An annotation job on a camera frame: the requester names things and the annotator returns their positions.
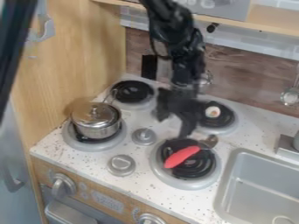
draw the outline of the pot lid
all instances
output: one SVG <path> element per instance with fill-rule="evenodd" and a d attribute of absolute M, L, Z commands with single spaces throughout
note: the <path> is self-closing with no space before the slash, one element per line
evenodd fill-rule
<path fill-rule="evenodd" d="M 120 111 L 104 102 L 84 102 L 72 112 L 72 121 L 83 127 L 105 128 L 120 118 Z"/>

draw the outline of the pot handle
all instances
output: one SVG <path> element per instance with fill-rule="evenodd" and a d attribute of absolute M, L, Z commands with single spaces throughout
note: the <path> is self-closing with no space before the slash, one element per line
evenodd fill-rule
<path fill-rule="evenodd" d="M 116 88 L 115 88 L 115 89 L 112 89 L 112 91 L 111 91 L 109 94 L 107 94 L 107 95 L 105 96 L 105 98 L 104 98 L 104 100 L 103 100 L 102 102 L 105 102 L 105 101 L 107 100 L 107 98 L 108 98 L 110 95 L 112 95 L 112 96 L 113 96 L 113 99 L 112 99 L 112 101 L 110 102 L 110 104 L 112 105 L 113 102 L 115 101 L 117 92 L 118 92 L 118 89 L 116 89 Z"/>

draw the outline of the white countertop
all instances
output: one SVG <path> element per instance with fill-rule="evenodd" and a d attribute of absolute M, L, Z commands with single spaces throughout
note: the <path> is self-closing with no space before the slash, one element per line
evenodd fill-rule
<path fill-rule="evenodd" d="M 136 76 L 126 75 L 126 78 L 128 77 L 139 79 Z M 96 100 L 100 101 L 104 95 L 101 94 Z M 291 116 L 206 95 L 201 99 L 219 101 L 239 114 L 239 128 L 229 135 L 220 136 L 219 143 L 214 149 L 221 159 L 222 171 L 231 151 L 246 148 L 275 157 L 274 147 L 279 135 L 293 136 L 299 130 L 299 119 Z M 172 117 L 159 123 L 152 118 L 149 110 L 123 110 L 122 117 L 128 125 L 128 134 L 125 140 L 112 150 L 83 152 L 72 149 L 63 141 L 62 129 L 57 128 L 32 147 L 31 154 L 187 222 L 227 223 L 218 217 L 212 207 L 219 180 L 206 189 L 198 191 L 183 191 L 168 186 L 161 182 L 150 169 L 149 156 L 155 145 L 137 146 L 131 141 L 131 133 L 144 127 L 151 128 L 157 133 L 159 138 L 157 143 L 166 138 L 176 137 L 177 118 Z M 194 133 L 191 137 L 203 139 L 206 136 Z M 136 161 L 136 171 L 125 178 L 111 175 L 106 168 L 107 161 L 119 154 L 130 155 Z"/>

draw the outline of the red object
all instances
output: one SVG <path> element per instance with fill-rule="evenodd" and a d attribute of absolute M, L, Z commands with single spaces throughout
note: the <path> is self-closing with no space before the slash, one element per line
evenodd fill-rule
<path fill-rule="evenodd" d="M 174 168 L 177 165 L 182 164 L 187 158 L 193 156 L 199 151 L 200 148 L 198 146 L 189 146 L 180 151 L 177 151 L 166 159 L 164 163 L 164 168 L 166 169 Z"/>

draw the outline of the metal sink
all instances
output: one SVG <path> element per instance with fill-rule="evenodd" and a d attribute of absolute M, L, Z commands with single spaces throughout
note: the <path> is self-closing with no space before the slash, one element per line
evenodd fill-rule
<path fill-rule="evenodd" d="M 250 150 L 235 150 L 214 209 L 232 224 L 298 224 L 299 166 Z"/>

